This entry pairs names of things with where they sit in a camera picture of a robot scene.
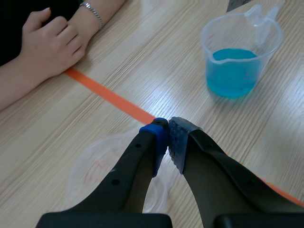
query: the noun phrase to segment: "fingers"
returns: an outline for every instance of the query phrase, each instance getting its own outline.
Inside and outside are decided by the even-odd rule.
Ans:
[[[66,46],[78,34],[74,26],[69,25],[58,36],[57,39],[61,45]]]
[[[66,51],[68,53],[73,54],[76,52],[82,45],[84,44],[83,39],[80,35],[77,35],[74,39],[72,39],[66,46]]]
[[[74,65],[75,63],[77,63],[79,60],[82,59],[83,56],[85,56],[86,53],[86,49],[85,46],[82,45],[78,50],[76,50],[73,55],[72,55],[72,65]]]
[[[23,32],[32,32],[41,28],[42,23],[45,22],[51,16],[50,8],[46,8],[43,11],[31,12],[27,21],[23,26]]]
[[[64,17],[56,17],[42,28],[45,37],[57,36],[67,27],[67,20]]]

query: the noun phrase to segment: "orange tape line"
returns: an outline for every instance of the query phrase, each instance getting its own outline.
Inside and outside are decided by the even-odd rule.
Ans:
[[[289,195],[288,193],[284,192],[283,190],[280,190],[278,187],[274,186],[272,183],[265,182],[270,188],[272,188],[273,191],[277,192],[281,196],[285,197],[286,199],[292,201],[293,203],[304,207],[304,202],[299,201],[296,197],[293,197]]]
[[[130,101],[122,98],[121,96],[115,94],[111,90],[107,89],[103,85],[97,83],[96,81],[90,79],[89,77],[85,76],[84,74],[80,73],[79,71],[69,68],[65,72],[68,76],[70,76],[72,79],[76,80],[80,84],[87,87],[89,90],[91,90],[93,93],[96,93],[104,100],[110,102],[117,108],[119,108],[121,111],[127,113],[134,119],[144,123],[144,124],[150,124],[155,117],[146,112],[145,110],[141,109],[140,107],[134,105]],[[271,187],[274,191],[276,191],[281,196],[287,198],[288,200],[292,201],[293,203],[296,203],[300,206],[304,207],[304,202],[299,201],[297,198],[289,195],[288,193],[280,190],[276,186],[272,185],[271,183],[265,182],[269,187]]]

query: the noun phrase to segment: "wood grain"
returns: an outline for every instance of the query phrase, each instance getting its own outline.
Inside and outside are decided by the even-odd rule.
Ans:
[[[211,94],[200,32],[228,1],[132,0],[98,33],[76,69],[155,116],[184,117],[254,173],[304,200],[304,26],[302,1],[279,4],[285,39],[245,98]],[[92,143],[141,124],[66,75],[52,78],[0,113],[1,227],[35,227],[71,206],[71,170]],[[167,212],[176,228],[202,227],[194,197],[169,158]]]

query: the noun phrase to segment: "blue gripper pad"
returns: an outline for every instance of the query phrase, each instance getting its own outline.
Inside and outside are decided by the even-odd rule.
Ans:
[[[164,121],[168,124],[167,120],[163,118],[156,118],[154,121]],[[146,131],[156,136],[156,161],[155,169],[153,171],[153,177],[156,177],[158,169],[161,166],[162,158],[168,147],[168,127],[164,129],[162,126],[154,124],[154,121],[151,124],[142,127],[139,132]]]
[[[169,153],[181,174],[184,171],[188,136],[197,129],[201,128],[180,117],[169,120]]]

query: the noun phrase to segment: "measuring cup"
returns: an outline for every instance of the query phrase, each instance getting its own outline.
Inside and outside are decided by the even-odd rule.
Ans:
[[[201,33],[207,86],[214,93],[235,98],[249,93],[284,35],[275,21],[279,7],[265,18],[262,6],[246,13],[227,14],[210,21]]]

